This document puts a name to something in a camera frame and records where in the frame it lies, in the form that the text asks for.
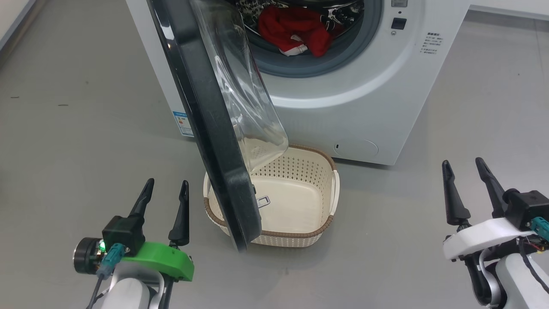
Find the laundry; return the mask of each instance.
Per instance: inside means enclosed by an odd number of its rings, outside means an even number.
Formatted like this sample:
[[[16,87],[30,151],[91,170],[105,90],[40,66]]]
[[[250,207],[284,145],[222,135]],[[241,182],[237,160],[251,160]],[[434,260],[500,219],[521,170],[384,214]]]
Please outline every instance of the laundry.
[[[261,12],[257,28],[263,39],[276,45],[286,56],[309,50],[315,57],[323,56],[334,37],[344,30],[337,23],[323,23],[318,12],[302,7],[278,8],[273,5]]]
[[[248,30],[258,35],[257,22],[259,20],[259,15],[263,12],[263,9],[270,5],[274,5],[279,8],[295,6],[282,0],[236,1],[236,6],[242,15],[244,25],[248,28]],[[364,14],[364,1],[354,0],[350,2],[341,2],[337,5],[334,5],[332,2],[310,2],[307,5],[307,8],[321,14],[321,20],[326,24],[326,29],[328,32],[331,32],[331,30],[335,28],[336,23],[343,26],[343,31],[340,31],[337,34],[332,34],[334,37],[337,37],[361,20],[361,16]]]

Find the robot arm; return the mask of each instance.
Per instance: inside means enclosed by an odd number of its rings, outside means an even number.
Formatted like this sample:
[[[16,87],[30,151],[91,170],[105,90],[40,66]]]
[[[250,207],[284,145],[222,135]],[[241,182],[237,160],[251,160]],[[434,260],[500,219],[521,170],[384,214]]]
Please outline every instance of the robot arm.
[[[477,225],[461,202],[448,161],[442,164],[446,221],[457,233],[443,243],[446,259],[463,261],[477,301],[489,308],[542,308],[549,304],[549,277],[527,255],[549,247],[549,199],[537,191],[503,191],[484,160],[477,169],[492,202],[493,219]]]
[[[73,263],[79,273],[96,274],[98,284],[87,309],[106,294],[103,309],[167,309],[173,283],[192,281],[194,263],[179,250],[189,243],[189,189],[183,181],[180,206],[169,245],[147,242],[144,215],[153,193],[149,179],[127,218],[115,216],[103,229],[103,239],[84,238],[75,249]],[[108,290],[97,295],[102,280],[113,278]]]

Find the basket rim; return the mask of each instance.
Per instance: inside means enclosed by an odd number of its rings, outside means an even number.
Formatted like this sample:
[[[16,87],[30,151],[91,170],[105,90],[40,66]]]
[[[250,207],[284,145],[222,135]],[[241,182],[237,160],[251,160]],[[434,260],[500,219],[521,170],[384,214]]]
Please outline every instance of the basket rim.
[[[300,149],[300,150],[305,150],[305,151],[311,151],[311,152],[314,152],[314,153],[318,153],[319,155],[321,155],[322,157],[324,157],[328,161],[328,163],[332,167],[332,170],[337,170],[334,160],[329,155],[327,155],[326,153],[324,153],[320,150],[317,150],[317,149],[314,149],[314,148],[311,148],[311,147],[306,147],[306,146],[301,146],[301,145],[293,145],[293,144],[289,145],[289,147],[290,148],[295,148],[295,149]],[[208,215],[208,217],[210,217],[210,219],[212,221],[214,221],[214,223],[216,223],[217,225],[220,225],[222,227],[225,227],[225,228],[227,227],[227,224],[225,223],[225,221],[218,218],[214,214],[214,212],[211,210],[210,199],[208,197],[204,197],[204,207],[206,208],[206,214]],[[330,226],[330,224],[332,223],[333,218],[334,218],[334,216],[332,214],[329,215],[328,218],[326,219],[326,222],[324,222],[324,224],[321,227],[319,227],[317,230],[315,230],[313,232],[310,232],[310,233],[283,233],[283,232],[276,232],[276,231],[261,230],[261,235],[272,236],[272,237],[282,237],[282,238],[311,238],[311,237],[315,237],[317,235],[322,234]]]

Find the red clothing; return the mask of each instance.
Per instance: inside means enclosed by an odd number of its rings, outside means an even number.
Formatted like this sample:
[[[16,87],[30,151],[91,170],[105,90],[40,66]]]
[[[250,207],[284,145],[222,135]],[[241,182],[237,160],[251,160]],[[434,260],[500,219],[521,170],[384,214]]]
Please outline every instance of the red clothing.
[[[270,5],[261,12],[257,28],[266,41],[287,56],[309,49],[315,57],[320,57],[328,51],[333,39],[321,22],[320,13],[302,7]]]

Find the gray floor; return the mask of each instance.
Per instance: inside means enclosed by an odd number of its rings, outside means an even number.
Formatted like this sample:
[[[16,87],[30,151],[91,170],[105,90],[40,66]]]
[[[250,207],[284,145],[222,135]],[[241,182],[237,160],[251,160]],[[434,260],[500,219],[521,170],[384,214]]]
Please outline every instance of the gray floor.
[[[72,269],[75,245],[154,177],[151,241],[191,184],[195,281],[175,285],[172,308],[475,308],[465,267],[442,256],[454,229],[440,164],[472,223],[491,212],[476,156],[504,187],[549,194],[548,65],[547,22],[471,12],[396,166],[338,164],[338,213],[317,244],[239,255],[203,211],[198,150],[125,2],[51,0],[0,70],[0,307],[84,308],[95,279]]]

